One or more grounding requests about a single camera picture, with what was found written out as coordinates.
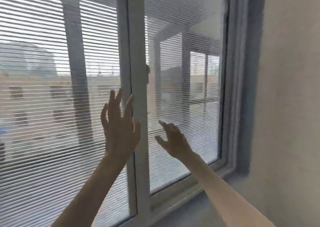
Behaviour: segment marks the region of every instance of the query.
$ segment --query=beige wall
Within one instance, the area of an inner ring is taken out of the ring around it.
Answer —
[[[276,226],[320,223],[320,0],[266,0],[249,179]]]

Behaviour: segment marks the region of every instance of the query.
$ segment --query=right hand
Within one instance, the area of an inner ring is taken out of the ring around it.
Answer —
[[[161,120],[159,120],[159,124],[163,127],[168,141],[163,140],[163,138],[158,135],[155,136],[155,140],[169,153],[169,155],[183,161],[193,153],[186,137],[180,132],[176,125],[173,123],[166,124]]]

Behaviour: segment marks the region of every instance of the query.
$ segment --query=person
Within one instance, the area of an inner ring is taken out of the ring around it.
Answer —
[[[101,112],[105,135],[105,155],[91,177],[51,227],[89,227],[114,181],[124,168],[140,140],[140,123],[132,117],[133,95],[121,116],[122,90],[110,92],[109,103]],[[192,151],[186,137],[174,124],[162,125],[167,140],[155,136],[157,142],[181,161],[197,179],[211,203],[228,227],[274,226],[265,216],[223,181],[201,157]]]

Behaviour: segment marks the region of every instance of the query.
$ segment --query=window blind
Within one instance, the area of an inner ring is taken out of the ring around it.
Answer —
[[[222,0],[145,0],[150,191],[189,174],[154,140],[176,124],[208,164],[218,158]]]
[[[110,88],[120,86],[116,10],[85,0],[80,10],[93,131],[86,145],[79,140],[64,5],[0,0],[1,226],[50,226],[104,152],[98,118]],[[124,169],[93,226],[126,218],[127,192]]]

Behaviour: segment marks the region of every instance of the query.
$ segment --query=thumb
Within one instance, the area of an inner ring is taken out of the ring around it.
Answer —
[[[160,144],[162,147],[165,147],[165,145],[166,145],[166,141],[164,141],[163,140],[163,138],[162,137],[160,137],[160,136],[155,136],[155,140],[158,142],[158,144]]]

